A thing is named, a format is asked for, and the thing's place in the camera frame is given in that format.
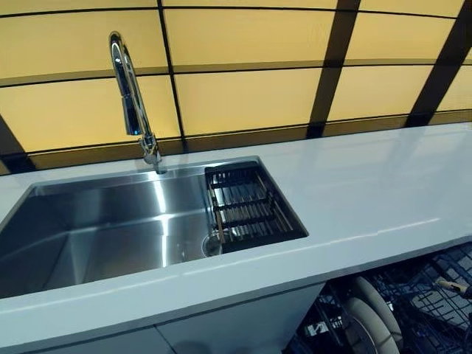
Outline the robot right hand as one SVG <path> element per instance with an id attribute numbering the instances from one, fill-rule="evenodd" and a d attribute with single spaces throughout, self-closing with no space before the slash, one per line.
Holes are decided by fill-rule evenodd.
<path id="1" fill-rule="evenodd" d="M 435 285 L 444 288 L 445 290 L 453 291 L 454 293 L 460 294 L 461 296 L 464 296 L 468 289 L 468 286 L 447 280 L 437 280 Z"/>

